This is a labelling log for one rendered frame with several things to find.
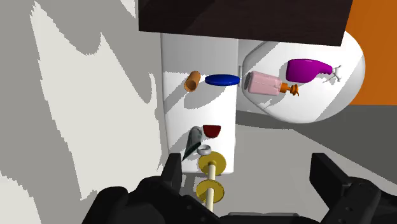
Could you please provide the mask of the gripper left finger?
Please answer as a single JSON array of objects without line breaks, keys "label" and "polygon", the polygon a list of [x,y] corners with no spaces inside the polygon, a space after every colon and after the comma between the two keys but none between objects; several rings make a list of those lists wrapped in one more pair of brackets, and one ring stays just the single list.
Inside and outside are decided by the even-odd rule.
[{"label": "gripper left finger", "polygon": [[181,195],[181,154],[171,153],[159,176],[144,178],[128,192],[122,186],[101,190],[82,224],[221,224],[190,195]]}]

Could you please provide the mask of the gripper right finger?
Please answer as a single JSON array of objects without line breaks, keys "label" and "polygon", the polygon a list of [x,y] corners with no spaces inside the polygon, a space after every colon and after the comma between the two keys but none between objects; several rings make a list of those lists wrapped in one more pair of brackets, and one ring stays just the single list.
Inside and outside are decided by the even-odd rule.
[{"label": "gripper right finger", "polygon": [[329,211],[321,224],[397,224],[397,195],[348,176],[325,153],[313,153],[309,180]]}]

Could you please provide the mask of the yellow dumbbell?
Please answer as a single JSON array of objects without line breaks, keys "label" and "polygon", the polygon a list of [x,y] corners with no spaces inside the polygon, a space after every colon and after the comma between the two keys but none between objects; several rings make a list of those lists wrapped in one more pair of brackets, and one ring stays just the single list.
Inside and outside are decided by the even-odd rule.
[{"label": "yellow dumbbell", "polygon": [[213,151],[199,158],[198,167],[207,179],[197,185],[195,193],[205,207],[213,212],[214,204],[221,201],[225,195],[225,189],[220,182],[216,181],[216,176],[225,170],[226,160],[222,154]]}]

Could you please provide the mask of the small white bowl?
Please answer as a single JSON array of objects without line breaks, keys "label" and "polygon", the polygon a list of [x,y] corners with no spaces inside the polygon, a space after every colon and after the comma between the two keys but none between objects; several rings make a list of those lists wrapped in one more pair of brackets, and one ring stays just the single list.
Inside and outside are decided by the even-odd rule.
[{"label": "small white bowl", "polygon": [[200,156],[209,155],[209,154],[211,154],[211,152],[212,152],[212,149],[211,149],[211,147],[210,147],[209,145],[207,145],[207,144],[201,144],[201,145],[197,148],[197,153],[198,153]]}]

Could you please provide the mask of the grey green cone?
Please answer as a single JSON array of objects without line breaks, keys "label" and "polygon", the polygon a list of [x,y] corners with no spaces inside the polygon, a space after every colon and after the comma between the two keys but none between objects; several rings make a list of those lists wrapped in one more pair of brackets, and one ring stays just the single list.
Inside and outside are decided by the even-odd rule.
[{"label": "grey green cone", "polygon": [[202,136],[203,133],[200,127],[194,126],[190,129],[182,160],[189,157],[201,145]]}]

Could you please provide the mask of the dark red bowl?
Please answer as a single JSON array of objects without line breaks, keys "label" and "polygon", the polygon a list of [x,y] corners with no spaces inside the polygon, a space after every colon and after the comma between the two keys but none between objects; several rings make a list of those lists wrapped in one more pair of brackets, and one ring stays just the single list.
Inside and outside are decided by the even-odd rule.
[{"label": "dark red bowl", "polygon": [[206,137],[215,138],[219,136],[221,131],[220,125],[203,125],[203,131]]}]

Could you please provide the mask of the orange cup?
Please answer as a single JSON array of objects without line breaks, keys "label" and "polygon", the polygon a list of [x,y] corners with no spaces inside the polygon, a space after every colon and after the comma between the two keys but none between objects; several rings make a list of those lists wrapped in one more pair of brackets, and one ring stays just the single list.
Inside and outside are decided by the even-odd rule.
[{"label": "orange cup", "polygon": [[187,92],[193,92],[200,82],[201,74],[198,71],[192,71],[187,77],[184,88]]}]

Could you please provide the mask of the purple spray bottle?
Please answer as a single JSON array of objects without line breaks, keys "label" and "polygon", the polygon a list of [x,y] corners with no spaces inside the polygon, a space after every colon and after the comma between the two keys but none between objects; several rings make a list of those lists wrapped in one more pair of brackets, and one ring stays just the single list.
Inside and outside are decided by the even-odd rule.
[{"label": "purple spray bottle", "polygon": [[332,67],[324,62],[313,59],[291,59],[287,62],[286,80],[297,83],[311,82],[318,74],[329,74],[340,82],[338,75],[340,66]]}]

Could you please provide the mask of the blue plate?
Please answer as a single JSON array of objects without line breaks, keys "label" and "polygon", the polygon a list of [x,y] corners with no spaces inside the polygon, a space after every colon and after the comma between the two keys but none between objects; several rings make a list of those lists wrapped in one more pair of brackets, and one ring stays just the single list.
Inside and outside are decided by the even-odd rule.
[{"label": "blue plate", "polygon": [[212,74],[205,77],[205,82],[214,86],[232,86],[240,83],[240,78],[231,74]]}]

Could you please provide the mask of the pink pump soap bottle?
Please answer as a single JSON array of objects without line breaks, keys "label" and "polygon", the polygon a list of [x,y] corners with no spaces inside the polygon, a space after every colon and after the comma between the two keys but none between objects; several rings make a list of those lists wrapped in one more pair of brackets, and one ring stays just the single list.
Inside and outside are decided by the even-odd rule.
[{"label": "pink pump soap bottle", "polygon": [[297,84],[289,86],[276,76],[257,71],[251,71],[246,75],[244,89],[250,94],[278,96],[280,93],[289,92],[299,95]]}]

